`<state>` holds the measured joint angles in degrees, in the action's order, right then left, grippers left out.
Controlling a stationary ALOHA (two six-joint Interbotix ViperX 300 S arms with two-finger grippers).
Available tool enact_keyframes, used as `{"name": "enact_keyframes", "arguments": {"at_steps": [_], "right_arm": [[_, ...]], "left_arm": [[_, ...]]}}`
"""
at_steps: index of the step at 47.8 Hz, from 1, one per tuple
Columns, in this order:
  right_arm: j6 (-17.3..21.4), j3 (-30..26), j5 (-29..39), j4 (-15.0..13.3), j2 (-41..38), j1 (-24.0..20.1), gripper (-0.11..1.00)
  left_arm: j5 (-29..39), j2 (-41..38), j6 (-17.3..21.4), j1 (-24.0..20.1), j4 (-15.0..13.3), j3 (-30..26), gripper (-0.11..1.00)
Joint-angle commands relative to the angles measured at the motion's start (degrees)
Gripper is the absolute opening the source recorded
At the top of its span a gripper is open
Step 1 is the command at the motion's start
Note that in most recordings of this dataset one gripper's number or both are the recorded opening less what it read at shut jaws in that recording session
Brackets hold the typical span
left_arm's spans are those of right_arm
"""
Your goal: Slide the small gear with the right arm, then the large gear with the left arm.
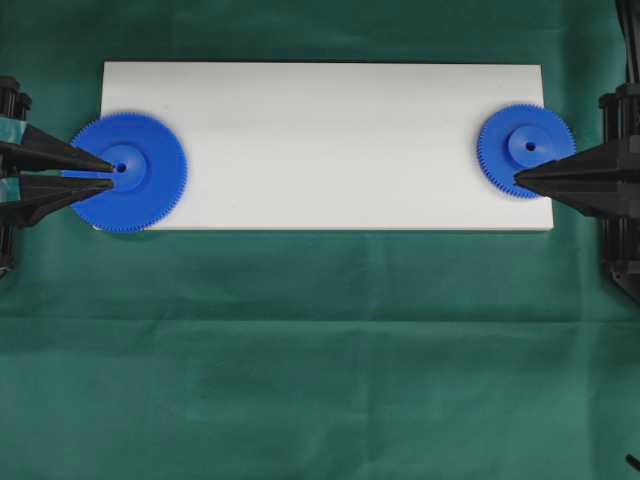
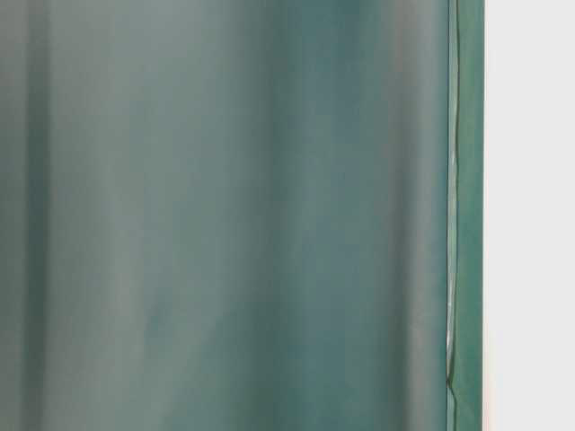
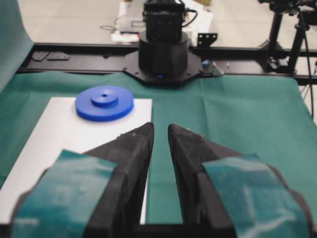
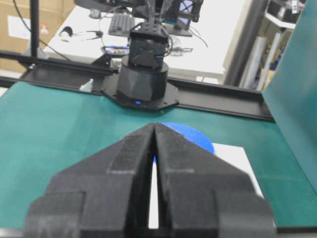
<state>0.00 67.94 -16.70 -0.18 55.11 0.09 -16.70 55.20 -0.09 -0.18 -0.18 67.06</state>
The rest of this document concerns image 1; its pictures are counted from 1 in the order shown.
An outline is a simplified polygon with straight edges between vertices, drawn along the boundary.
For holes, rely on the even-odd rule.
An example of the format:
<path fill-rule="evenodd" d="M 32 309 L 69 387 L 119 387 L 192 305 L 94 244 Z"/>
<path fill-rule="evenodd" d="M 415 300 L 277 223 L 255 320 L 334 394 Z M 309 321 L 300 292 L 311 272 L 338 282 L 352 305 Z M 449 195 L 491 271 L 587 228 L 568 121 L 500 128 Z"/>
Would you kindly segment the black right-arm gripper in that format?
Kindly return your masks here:
<path fill-rule="evenodd" d="M 639 221 L 639 88 L 624 84 L 602 96 L 600 107 L 604 144 L 522 170 L 515 183 L 585 216 Z"/>

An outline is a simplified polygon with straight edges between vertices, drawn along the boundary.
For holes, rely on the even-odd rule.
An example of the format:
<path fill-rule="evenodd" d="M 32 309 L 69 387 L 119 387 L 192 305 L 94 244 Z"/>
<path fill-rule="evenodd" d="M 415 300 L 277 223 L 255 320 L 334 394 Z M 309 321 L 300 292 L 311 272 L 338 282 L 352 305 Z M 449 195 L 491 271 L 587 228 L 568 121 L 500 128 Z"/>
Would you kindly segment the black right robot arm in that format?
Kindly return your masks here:
<path fill-rule="evenodd" d="M 603 143 L 523 170 L 518 186 L 601 221 L 603 266 L 639 294 L 639 3 L 618 1 L 626 47 L 626 82 L 600 97 Z"/>

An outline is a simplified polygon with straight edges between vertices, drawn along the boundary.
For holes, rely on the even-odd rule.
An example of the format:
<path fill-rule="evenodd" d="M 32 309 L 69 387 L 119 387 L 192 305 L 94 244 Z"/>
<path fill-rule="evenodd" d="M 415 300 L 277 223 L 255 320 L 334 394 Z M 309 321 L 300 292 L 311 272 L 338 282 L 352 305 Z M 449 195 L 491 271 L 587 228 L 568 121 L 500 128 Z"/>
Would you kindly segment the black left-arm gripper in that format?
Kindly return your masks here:
<path fill-rule="evenodd" d="M 14 77 L 1 76 L 1 277 L 15 265 L 14 227 L 33 227 L 49 214 L 114 186 L 109 178 L 19 175 L 17 187 L 10 177 L 23 171 L 114 170 L 111 163 L 26 122 L 31 103 Z"/>

